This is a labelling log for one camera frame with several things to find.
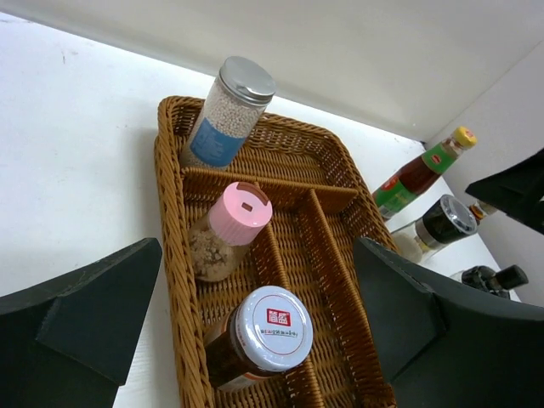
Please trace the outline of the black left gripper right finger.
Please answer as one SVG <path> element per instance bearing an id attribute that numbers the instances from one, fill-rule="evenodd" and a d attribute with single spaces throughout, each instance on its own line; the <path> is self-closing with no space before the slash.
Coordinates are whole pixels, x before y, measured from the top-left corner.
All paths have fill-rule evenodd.
<path id="1" fill-rule="evenodd" d="M 543 309 L 496 297 L 354 240 L 382 368 L 400 407 L 541 407 Z"/>

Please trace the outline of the small yellow-label bottle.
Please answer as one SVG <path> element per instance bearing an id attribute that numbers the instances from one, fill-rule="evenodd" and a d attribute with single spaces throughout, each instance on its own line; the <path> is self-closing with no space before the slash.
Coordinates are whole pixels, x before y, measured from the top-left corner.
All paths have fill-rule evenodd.
<path id="1" fill-rule="evenodd" d="M 497 212 L 496 208 L 480 200 L 473 202 L 468 206 L 468 209 L 473 214 L 477 225 L 480 225 L 483 219 Z"/>

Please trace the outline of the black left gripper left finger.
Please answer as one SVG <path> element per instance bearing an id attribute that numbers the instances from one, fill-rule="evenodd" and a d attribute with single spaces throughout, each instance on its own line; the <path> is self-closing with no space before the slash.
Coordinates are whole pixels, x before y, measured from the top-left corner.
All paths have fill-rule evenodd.
<path id="1" fill-rule="evenodd" d="M 1 298 L 3 407 L 111 407 L 162 260 L 145 238 Z"/>

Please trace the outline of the yellow-cap brown sauce bottle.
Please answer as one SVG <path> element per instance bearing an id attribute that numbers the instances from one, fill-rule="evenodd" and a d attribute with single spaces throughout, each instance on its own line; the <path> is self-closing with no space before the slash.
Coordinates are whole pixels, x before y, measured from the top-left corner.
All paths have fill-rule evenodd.
<path id="1" fill-rule="evenodd" d="M 382 219 L 387 221 L 425 193 L 478 140 L 466 127 L 407 162 L 372 194 Z"/>

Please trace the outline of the silver-lid white pellet jar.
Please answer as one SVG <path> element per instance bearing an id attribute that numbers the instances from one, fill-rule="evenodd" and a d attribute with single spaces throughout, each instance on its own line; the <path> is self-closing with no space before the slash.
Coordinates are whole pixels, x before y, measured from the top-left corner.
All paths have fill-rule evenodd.
<path id="1" fill-rule="evenodd" d="M 241 56 L 227 58 L 179 154 L 180 164 L 226 169 L 275 91 L 274 79 L 260 65 Z"/>

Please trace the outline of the small dark bottle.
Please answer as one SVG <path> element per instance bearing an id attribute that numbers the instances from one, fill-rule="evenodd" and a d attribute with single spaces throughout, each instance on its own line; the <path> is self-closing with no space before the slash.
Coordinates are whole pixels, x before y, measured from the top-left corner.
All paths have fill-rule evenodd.
<path id="1" fill-rule="evenodd" d="M 499 271 L 494 271 L 484 265 L 474 266 L 456 272 L 450 278 L 482 292 L 505 299 L 511 299 L 512 289 L 529 283 L 526 273 L 518 265 L 511 265 Z"/>

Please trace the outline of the pink-cap seasoning bottle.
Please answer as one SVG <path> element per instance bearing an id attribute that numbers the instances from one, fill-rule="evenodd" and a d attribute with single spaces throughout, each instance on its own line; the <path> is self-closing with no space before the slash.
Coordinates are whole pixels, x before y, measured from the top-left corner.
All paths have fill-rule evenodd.
<path id="1" fill-rule="evenodd" d="M 272 203 L 259 187 L 248 182 L 229 184 L 209 211 L 190 227 L 190 256 L 196 279 L 217 282 L 235 272 L 272 215 Z"/>

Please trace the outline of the black-cap salt grinder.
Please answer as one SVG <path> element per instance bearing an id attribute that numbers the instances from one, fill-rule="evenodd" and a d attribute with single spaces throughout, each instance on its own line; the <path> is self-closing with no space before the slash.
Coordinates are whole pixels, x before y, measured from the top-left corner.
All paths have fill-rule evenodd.
<path id="1" fill-rule="evenodd" d="M 442 195 L 420 218 L 394 231 L 392 238 L 401 257 L 420 264 L 477 229 L 467 206 L 453 195 Z"/>

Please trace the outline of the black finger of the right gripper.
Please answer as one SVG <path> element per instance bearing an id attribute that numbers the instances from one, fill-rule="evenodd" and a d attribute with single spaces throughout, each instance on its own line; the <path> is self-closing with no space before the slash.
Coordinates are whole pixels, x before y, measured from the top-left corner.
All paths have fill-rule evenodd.
<path id="1" fill-rule="evenodd" d="M 465 192 L 543 234 L 543 150 L 499 173 L 472 182 Z"/>

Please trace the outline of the white-lid brown sauce jar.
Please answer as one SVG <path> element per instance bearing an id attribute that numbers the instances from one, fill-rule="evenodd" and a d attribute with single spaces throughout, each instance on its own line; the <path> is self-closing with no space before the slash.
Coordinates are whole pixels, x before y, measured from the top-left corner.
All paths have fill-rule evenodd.
<path id="1" fill-rule="evenodd" d="M 300 366 L 313 344 L 302 302 L 279 286 L 251 292 L 204 337 L 212 386 L 234 392 Z"/>

